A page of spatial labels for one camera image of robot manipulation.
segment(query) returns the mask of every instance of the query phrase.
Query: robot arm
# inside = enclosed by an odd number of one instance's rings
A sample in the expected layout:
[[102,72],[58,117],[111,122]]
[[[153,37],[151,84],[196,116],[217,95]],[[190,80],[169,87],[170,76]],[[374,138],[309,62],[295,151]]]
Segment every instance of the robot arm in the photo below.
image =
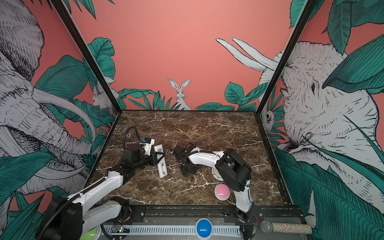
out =
[[222,179],[234,191],[236,207],[245,213],[249,211],[252,205],[249,191],[252,169],[233,149],[214,152],[191,145],[185,148],[177,146],[172,153],[180,161],[180,170],[184,176],[196,172],[199,168],[197,164],[212,167],[212,173],[216,169],[220,176],[214,174],[214,177]]

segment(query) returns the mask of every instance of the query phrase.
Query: elephant ear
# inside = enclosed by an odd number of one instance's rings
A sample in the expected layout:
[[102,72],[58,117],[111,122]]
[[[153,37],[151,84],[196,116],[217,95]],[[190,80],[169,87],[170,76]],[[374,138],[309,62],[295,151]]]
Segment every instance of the elephant ear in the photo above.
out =
[[43,32],[23,1],[0,1],[0,51],[13,68],[31,81],[39,66]]

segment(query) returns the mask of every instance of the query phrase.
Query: rabbit illustration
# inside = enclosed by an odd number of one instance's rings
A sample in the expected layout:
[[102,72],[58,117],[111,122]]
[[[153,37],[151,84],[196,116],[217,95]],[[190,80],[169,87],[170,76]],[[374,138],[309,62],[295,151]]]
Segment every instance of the rabbit illustration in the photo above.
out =
[[177,85],[177,83],[175,81],[173,81],[172,79],[168,78],[168,81],[170,83],[170,85],[177,90],[177,95],[176,95],[176,98],[177,98],[177,104],[176,106],[180,105],[179,106],[179,110],[191,110],[191,108],[185,103],[184,101],[184,98],[185,98],[185,95],[183,94],[183,89],[188,86],[188,84],[191,83],[191,80],[187,79],[183,82],[183,84],[181,84],[181,88],[179,88],[179,86]]

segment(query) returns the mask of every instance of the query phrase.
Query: blue button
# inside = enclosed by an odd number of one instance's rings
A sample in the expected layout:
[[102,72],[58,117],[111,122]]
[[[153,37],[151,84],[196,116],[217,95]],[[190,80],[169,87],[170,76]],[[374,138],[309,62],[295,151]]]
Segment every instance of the blue button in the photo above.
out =
[[207,219],[200,219],[196,226],[196,233],[201,238],[209,238],[212,234],[212,225]]

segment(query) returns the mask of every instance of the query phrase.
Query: rabbit ear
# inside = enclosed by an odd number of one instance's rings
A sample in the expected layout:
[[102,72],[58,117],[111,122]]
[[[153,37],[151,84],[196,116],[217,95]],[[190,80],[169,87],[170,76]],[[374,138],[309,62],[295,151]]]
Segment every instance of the rabbit ear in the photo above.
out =
[[179,86],[177,85],[177,83],[176,83],[175,81],[173,81],[173,80],[170,79],[170,78],[168,78],[168,81],[169,81],[170,85],[171,85],[174,89],[176,89],[176,90],[179,89]]
[[184,89],[186,86],[188,86],[188,84],[191,83],[191,80],[187,79],[183,82],[183,84],[181,84],[181,89]]

